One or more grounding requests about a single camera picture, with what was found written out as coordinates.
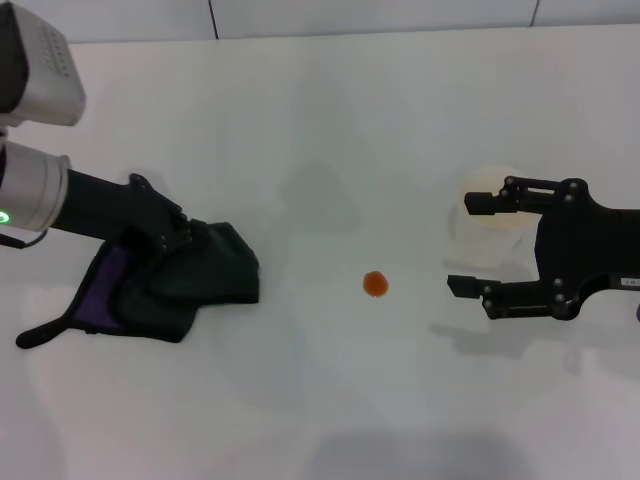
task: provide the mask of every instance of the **white wall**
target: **white wall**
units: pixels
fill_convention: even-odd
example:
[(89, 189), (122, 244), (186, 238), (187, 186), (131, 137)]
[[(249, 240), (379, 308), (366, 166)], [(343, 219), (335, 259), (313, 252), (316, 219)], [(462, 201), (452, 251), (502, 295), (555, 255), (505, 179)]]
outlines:
[(220, 38), (529, 26), (535, 0), (212, 0)]
[(638, 0), (541, 0), (535, 25), (606, 25), (638, 22)]
[(215, 38), (208, 0), (14, 0), (71, 42)]

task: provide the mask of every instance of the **small orange object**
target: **small orange object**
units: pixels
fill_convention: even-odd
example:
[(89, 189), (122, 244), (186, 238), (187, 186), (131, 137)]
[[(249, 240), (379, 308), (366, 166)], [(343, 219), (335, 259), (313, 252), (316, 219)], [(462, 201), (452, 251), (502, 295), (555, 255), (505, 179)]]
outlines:
[(362, 288), (372, 297), (382, 297), (389, 290), (389, 282), (380, 272), (369, 272), (364, 276)]

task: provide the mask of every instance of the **purple fabric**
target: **purple fabric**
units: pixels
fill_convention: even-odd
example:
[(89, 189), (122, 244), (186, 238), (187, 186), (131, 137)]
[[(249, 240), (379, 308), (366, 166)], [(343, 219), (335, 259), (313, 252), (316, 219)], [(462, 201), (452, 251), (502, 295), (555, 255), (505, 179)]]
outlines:
[(109, 313), (107, 304), (113, 288), (126, 267), (126, 252), (118, 247), (111, 248), (102, 259), (91, 286), (87, 289), (73, 316), (74, 320), (100, 327), (121, 328), (121, 325)]

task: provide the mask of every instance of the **white tabletop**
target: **white tabletop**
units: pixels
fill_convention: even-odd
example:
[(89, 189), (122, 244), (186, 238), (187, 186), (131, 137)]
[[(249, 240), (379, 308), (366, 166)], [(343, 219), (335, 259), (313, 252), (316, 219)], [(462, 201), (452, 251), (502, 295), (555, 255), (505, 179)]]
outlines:
[[(639, 45), (622, 26), (74, 47), (81, 124), (12, 139), (230, 221), (262, 301), (203, 309), (177, 345), (68, 331), (25, 352), (99, 243), (0, 251), (0, 477), (638, 478), (640, 295), (491, 322), (446, 259), (477, 166), (640, 208)], [(533, 238), (499, 276), (535, 278)]]

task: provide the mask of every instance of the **black cable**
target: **black cable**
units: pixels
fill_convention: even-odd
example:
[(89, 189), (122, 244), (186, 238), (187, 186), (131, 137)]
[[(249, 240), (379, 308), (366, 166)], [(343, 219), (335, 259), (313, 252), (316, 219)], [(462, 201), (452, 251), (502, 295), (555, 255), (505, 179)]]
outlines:
[(33, 247), (34, 245), (37, 245), (38, 243), (40, 243), (44, 239), (44, 237), (47, 236), (47, 232), (48, 231), (49, 231), (49, 229), (47, 228), (44, 232), (42, 232), (40, 234), (40, 236), (38, 238), (36, 238), (35, 240), (33, 240), (33, 241), (29, 242), (29, 243), (25, 243), (24, 247), (22, 247), (22, 248), (29, 248), (29, 247)]
[(533, 16), (531, 17), (531, 23), (529, 27), (533, 27), (536, 23), (536, 17), (538, 16), (538, 8), (540, 7), (540, 0), (536, 2), (536, 8), (533, 9)]
[(209, 11), (211, 12), (211, 21), (213, 22), (213, 31), (216, 34), (216, 40), (219, 40), (218, 25), (216, 25), (216, 16), (213, 14), (213, 4), (211, 3), (211, 0), (209, 0)]
[(48, 231), (49, 229), (45, 230), (38, 238), (29, 243), (25, 243), (22, 240), (18, 240), (17, 238), (13, 238), (8, 235), (0, 234), (0, 245), (4, 245), (5, 247), (17, 248), (18, 250), (33, 247), (34, 245), (40, 243), (42, 239), (47, 236)]

